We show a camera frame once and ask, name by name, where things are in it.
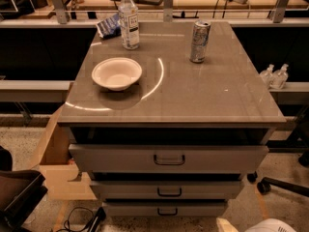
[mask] white bowl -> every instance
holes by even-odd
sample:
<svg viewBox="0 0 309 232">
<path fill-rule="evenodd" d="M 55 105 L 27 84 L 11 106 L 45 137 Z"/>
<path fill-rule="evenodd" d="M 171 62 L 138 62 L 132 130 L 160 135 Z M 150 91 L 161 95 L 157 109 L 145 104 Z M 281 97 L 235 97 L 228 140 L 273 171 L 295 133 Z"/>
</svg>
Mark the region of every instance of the white bowl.
<svg viewBox="0 0 309 232">
<path fill-rule="evenodd" d="M 97 64 L 92 78 L 101 87 L 121 91 L 136 82 L 142 75 L 141 66 L 129 58 L 110 58 Z"/>
</svg>

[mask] small plastic bottle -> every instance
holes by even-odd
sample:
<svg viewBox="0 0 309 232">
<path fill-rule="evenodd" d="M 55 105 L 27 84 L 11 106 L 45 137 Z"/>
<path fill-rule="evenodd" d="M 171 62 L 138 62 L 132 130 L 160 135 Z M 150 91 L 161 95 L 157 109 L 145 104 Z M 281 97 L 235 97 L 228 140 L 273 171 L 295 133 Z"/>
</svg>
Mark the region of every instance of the small plastic bottle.
<svg viewBox="0 0 309 232">
<path fill-rule="evenodd" d="M 270 83 L 272 82 L 272 70 L 274 65 L 269 65 L 268 68 L 260 73 L 260 77 L 262 81 L 266 84 L 267 88 L 269 88 Z"/>
<path fill-rule="evenodd" d="M 273 80 L 270 84 L 270 87 L 273 89 L 282 89 L 286 83 L 289 75 L 287 73 L 289 65 L 284 64 L 280 70 L 273 73 Z"/>
<path fill-rule="evenodd" d="M 122 0 L 118 10 L 123 47 L 136 49 L 139 46 L 138 8 L 133 0 Z"/>
</svg>

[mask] gray tabletop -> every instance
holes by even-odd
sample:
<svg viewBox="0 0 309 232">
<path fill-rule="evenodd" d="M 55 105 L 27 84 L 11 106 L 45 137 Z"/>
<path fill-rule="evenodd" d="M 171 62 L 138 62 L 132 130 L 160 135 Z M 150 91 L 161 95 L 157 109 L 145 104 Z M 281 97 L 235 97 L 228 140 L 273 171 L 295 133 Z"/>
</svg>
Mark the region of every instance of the gray tabletop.
<svg viewBox="0 0 309 232">
<path fill-rule="evenodd" d="M 201 127 L 275 125 L 285 122 L 264 82 L 227 22 L 213 22 L 203 64 L 189 61 L 192 22 L 140 23 L 140 47 L 121 38 L 94 39 L 59 118 L 68 124 L 186 124 Z M 97 86 L 99 62 L 138 62 L 139 81 L 123 92 Z"/>
</svg>

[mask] floor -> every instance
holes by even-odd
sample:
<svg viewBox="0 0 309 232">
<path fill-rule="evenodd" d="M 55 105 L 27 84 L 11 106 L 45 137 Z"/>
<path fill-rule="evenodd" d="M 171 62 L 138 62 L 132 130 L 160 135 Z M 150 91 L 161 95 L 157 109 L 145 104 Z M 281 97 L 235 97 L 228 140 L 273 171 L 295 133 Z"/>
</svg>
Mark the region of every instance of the floor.
<svg viewBox="0 0 309 232">
<path fill-rule="evenodd" d="M 48 116 L 36 115 L 25 127 L 21 116 L 0 115 L 0 145 L 12 153 L 14 170 L 27 168 L 29 158 L 36 149 L 47 121 Z M 268 176 L 309 187 L 309 168 L 297 162 L 299 156 L 300 154 L 288 153 L 268 154 L 257 170 L 258 181 Z M 261 195 L 256 185 L 250 184 L 246 179 L 243 183 L 243 190 L 236 199 L 229 201 L 229 206 L 222 215 L 239 232 L 266 218 L 278 218 L 290 224 L 297 232 L 308 232 L 308 197 L 280 188 L 272 188 L 267 195 Z M 33 232 L 56 232 L 64 228 L 64 222 L 70 216 L 70 228 L 81 230 L 90 218 L 90 212 L 86 209 L 95 212 L 99 205 L 100 201 L 52 200 L 47 194 L 28 217 L 24 227 Z M 108 217 L 100 224 L 98 231 L 214 232 L 218 230 L 215 217 Z"/>
</svg>

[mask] chair wheel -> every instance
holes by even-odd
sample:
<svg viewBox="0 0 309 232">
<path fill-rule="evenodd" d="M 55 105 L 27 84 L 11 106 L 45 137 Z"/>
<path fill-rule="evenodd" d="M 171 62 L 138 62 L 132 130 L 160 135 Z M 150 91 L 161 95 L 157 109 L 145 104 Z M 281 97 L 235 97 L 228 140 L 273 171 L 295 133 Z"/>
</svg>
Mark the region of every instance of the chair wheel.
<svg viewBox="0 0 309 232">
<path fill-rule="evenodd" d="M 302 166 L 308 166 L 309 165 L 309 152 L 303 153 L 302 156 L 298 159 L 298 162 Z"/>
<path fill-rule="evenodd" d="M 259 182 L 258 185 L 258 191 L 260 192 L 260 194 L 266 194 L 271 190 L 270 184 L 267 182 Z"/>
<path fill-rule="evenodd" d="M 250 183 L 254 183 L 258 178 L 258 174 L 257 172 L 254 172 L 253 174 L 247 174 L 247 180 L 250 182 Z"/>
</svg>

